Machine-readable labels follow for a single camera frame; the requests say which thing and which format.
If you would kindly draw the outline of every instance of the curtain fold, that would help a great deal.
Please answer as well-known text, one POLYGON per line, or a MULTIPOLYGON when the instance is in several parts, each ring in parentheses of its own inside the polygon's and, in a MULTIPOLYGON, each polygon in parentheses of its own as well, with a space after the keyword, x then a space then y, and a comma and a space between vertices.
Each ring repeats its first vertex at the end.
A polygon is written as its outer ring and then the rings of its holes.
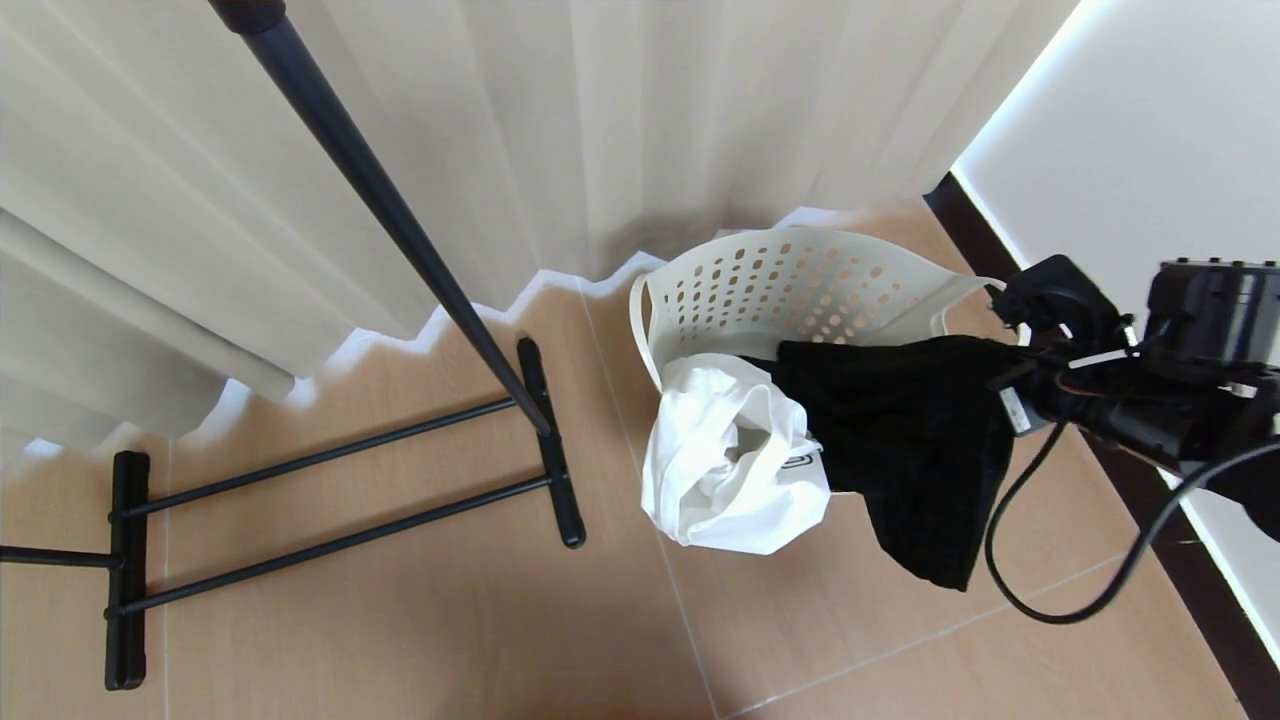
MULTIPOLYGON (((927 192, 1073 5, 308 0, 289 17, 462 286, 506 307, 540 268, 599 279, 797 205, 927 192)), ((204 3, 14 3, 0 44, 13 438, 182 434, 228 377, 279 398, 353 328, 408 338, 434 309, 204 3), (47 337, 17 342, 31 332, 47 337), (90 350, 101 368, 38 355, 90 350), (24 410, 40 398, 59 410, 24 410)))

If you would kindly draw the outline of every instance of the white cloth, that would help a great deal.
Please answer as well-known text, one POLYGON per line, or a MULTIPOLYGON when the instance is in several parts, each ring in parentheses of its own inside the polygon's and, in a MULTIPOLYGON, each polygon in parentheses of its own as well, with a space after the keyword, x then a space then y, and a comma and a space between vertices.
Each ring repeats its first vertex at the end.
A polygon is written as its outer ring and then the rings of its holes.
POLYGON ((804 407, 768 373, 703 354, 662 372, 640 505, 682 546, 769 555, 817 525, 831 500, 804 407))

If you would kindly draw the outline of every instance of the white wall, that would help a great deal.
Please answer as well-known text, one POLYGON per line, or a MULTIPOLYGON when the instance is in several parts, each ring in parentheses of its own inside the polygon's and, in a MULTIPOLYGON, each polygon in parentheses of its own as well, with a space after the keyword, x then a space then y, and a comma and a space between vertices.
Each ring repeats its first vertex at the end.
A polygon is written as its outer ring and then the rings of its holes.
MULTIPOLYGON (((1280 259, 1280 1, 1085 0, 955 173, 1015 255, 1143 320, 1162 259, 1280 259)), ((1188 514, 1280 664, 1280 543, 1188 514)))

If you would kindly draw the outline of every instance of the black cloth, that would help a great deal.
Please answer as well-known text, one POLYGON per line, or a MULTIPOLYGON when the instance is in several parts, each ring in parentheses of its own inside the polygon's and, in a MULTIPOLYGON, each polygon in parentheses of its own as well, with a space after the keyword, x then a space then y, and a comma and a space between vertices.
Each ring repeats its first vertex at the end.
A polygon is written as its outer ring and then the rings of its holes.
POLYGON ((964 591, 1009 469, 1014 433, 987 382, 1016 348, 943 336, 896 347, 783 342, 748 359, 804 406, 832 492, 856 492, 881 547, 964 591))

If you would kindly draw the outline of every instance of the black baseboard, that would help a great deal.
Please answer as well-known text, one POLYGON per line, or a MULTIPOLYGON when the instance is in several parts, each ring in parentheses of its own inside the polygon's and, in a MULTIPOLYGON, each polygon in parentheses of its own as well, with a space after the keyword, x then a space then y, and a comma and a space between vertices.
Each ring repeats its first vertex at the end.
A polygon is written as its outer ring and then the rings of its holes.
MULTIPOLYGON (((954 176, 947 173, 924 200, 974 273, 1004 279, 1019 270, 954 176)), ((1085 439, 1134 521, 1149 523, 1169 493, 1164 478, 1146 462, 1088 433, 1085 439)), ((1153 550, 1248 716, 1253 720, 1280 717, 1280 669, 1181 509, 1170 518, 1153 550)))

